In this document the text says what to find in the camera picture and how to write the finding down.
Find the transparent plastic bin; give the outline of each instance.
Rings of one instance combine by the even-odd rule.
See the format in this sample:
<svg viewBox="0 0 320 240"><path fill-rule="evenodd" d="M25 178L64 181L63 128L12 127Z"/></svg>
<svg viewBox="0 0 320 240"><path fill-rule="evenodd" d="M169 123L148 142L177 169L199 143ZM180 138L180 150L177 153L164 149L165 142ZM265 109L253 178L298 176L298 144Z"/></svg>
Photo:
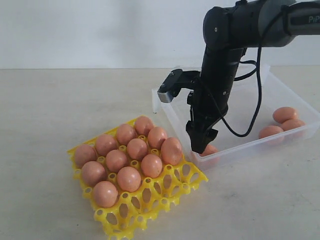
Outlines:
<svg viewBox="0 0 320 240"><path fill-rule="evenodd" d="M237 76L249 73L253 68L240 66ZM215 166L229 164L234 161L258 156L264 151L270 151L279 146L311 138L320 126L320 113L312 108L301 97L283 84L270 72L270 66L261 66L262 103L259 114L251 133L247 137L233 135L220 121L213 128L218 130L217 138L210 144L219 152L206 157L199 156L191 150L191 142L186 132L186 124L190 119L190 106L187 104L188 89L182 89L171 103L162 103L157 94L158 89L152 89L153 112L163 109L176 136L179 138L185 155L200 170L206 171ZM229 110L226 121L237 133L247 131L258 102L257 76L234 82L228 101ZM258 138L259 131L268 125L278 125L273 120L273 112L280 107L293 107L299 113L299 119L305 126L279 133L263 139Z"/></svg>

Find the yellow egg tray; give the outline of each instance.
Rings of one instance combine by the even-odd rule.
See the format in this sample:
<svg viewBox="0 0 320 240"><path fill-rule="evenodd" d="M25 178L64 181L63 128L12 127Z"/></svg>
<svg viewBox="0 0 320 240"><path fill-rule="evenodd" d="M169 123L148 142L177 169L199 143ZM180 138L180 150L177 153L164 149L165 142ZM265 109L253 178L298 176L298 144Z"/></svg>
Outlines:
<svg viewBox="0 0 320 240"><path fill-rule="evenodd" d="M134 126L135 120L136 118L126 123ZM112 135L116 139L117 129L116 127L104 133ZM83 144L94 146L97 137L83 142ZM148 143L146 136L140 135L139 138ZM125 145L118 146L119 150L126 153L127 147ZM83 191L82 196L90 200L91 207L94 210L94 220L101 222L109 240L112 237L117 240L123 238L132 239L136 228L147 229L147 220L155 220L161 210L170 211L171 203L178 205L182 195L190 194L191 189L197 190L202 181L208 181L206 175L193 163L186 161L184 155L182 155L182 160L178 165L163 164L162 173L157 178L150 178L142 173L140 162L131 159L126 154L130 166L136 168L141 174L140 188L135 192L126 192L122 191L117 184L117 174L108 171L105 157L100 156L97 161L103 164L107 170L107 181L112 182L119 192L118 201L114 206L101 208L93 200L93 188L82 181L81 169L78 169L74 162L74 153L77 147L67 151L72 162L73 178L79 180ZM157 149L149 147L149 153L158 155L161 158L161 151Z"/></svg>

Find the table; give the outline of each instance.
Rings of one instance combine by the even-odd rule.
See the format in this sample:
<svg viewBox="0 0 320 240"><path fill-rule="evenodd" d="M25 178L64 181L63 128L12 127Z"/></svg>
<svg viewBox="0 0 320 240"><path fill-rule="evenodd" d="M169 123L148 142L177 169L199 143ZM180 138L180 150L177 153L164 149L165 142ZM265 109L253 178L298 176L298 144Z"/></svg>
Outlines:
<svg viewBox="0 0 320 240"><path fill-rule="evenodd" d="M170 69L0 70L0 239L104 240L66 151L141 114ZM320 68L271 71L320 111ZM214 168L134 239L320 238L320 134Z"/></svg>

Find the robotic arm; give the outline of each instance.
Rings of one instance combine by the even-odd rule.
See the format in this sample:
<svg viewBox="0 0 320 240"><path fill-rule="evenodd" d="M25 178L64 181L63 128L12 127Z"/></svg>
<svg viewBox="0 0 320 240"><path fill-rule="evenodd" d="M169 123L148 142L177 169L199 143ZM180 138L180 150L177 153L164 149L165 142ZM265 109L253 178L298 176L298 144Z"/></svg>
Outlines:
<svg viewBox="0 0 320 240"><path fill-rule="evenodd" d="M201 71L175 69L158 89L163 103L170 103L182 88L190 89L187 104L190 120L186 131L191 149L203 153L218 131L213 126L222 120L237 137L249 135L261 105L260 57L263 47L284 47L299 35L320 35L320 0L239 0L233 7L210 9L203 21L205 50ZM241 62L247 48L258 48L257 61ZM234 132L224 116L240 63L254 63L247 77L257 74L259 100L248 131Z"/></svg>

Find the brown egg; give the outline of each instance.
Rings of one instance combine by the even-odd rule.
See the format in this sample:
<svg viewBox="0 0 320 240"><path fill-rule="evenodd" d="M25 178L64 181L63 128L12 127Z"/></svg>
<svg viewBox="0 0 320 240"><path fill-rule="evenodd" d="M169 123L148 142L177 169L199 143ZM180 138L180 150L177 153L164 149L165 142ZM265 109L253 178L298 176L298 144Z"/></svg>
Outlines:
<svg viewBox="0 0 320 240"><path fill-rule="evenodd" d="M157 178L162 172L162 161L154 154L148 154L141 162L141 170L146 177Z"/></svg>
<svg viewBox="0 0 320 240"><path fill-rule="evenodd" d="M205 147L204 152L199 155L200 157L205 157L211 154L216 154L217 152L219 152L219 150L215 146L208 144Z"/></svg>
<svg viewBox="0 0 320 240"><path fill-rule="evenodd" d="M266 126L264 127L260 132L259 132L259 139L263 139L272 135L276 135L276 134L280 134L283 133L284 130L279 127L279 126L274 126L274 125L270 125L270 126ZM285 137L279 137L277 139L273 139L267 142L268 145L277 145L280 144L284 141Z"/></svg>
<svg viewBox="0 0 320 240"><path fill-rule="evenodd" d="M162 143L168 138L167 132L160 126L152 128L147 141L152 149L161 149Z"/></svg>
<svg viewBox="0 0 320 240"><path fill-rule="evenodd" d="M127 155L118 149L111 150L105 157L106 167L113 173L128 165Z"/></svg>
<svg viewBox="0 0 320 240"><path fill-rule="evenodd" d="M88 144L81 144L74 152L74 163L78 168L82 168L87 162L96 161L97 158L95 148Z"/></svg>
<svg viewBox="0 0 320 240"><path fill-rule="evenodd" d="M134 167L125 166L118 172L116 181L123 191L132 193L139 189L141 185L141 176Z"/></svg>
<svg viewBox="0 0 320 240"><path fill-rule="evenodd" d="M142 139L134 138L128 143L126 152L130 158L141 161L148 154L148 145Z"/></svg>
<svg viewBox="0 0 320 240"><path fill-rule="evenodd" d="M88 161L81 169L83 182L94 187L97 183L106 180L107 173L105 167L97 161Z"/></svg>
<svg viewBox="0 0 320 240"><path fill-rule="evenodd" d="M92 191L93 200L102 208L111 208L118 200L118 190L115 185L109 181L97 183Z"/></svg>
<svg viewBox="0 0 320 240"><path fill-rule="evenodd" d="M299 127L302 127L305 125L306 125L306 123L300 119L290 119L290 120L285 121L281 125L281 128L284 131L289 131L289 130L296 129L296 128L299 128Z"/></svg>
<svg viewBox="0 0 320 240"><path fill-rule="evenodd" d="M96 138L95 149L99 156L107 156L114 149L118 149L117 141L109 134L101 134Z"/></svg>
<svg viewBox="0 0 320 240"><path fill-rule="evenodd" d="M136 137L138 135L135 129L127 123L121 124L116 131L116 139L121 145L127 146Z"/></svg>
<svg viewBox="0 0 320 240"><path fill-rule="evenodd" d="M148 136L151 129L155 127L150 118L139 116L134 122L134 128L138 135Z"/></svg>
<svg viewBox="0 0 320 240"><path fill-rule="evenodd" d="M161 146L161 158L165 164L177 165L182 159L182 146L175 137L167 138Z"/></svg>
<svg viewBox="0 0 320 240"><path fill-rule="evenodd" d="M297 110L293 107L284 106L275 110L272 117L277 123L283 124L287 120L298 119L299 115Z"/></svg>

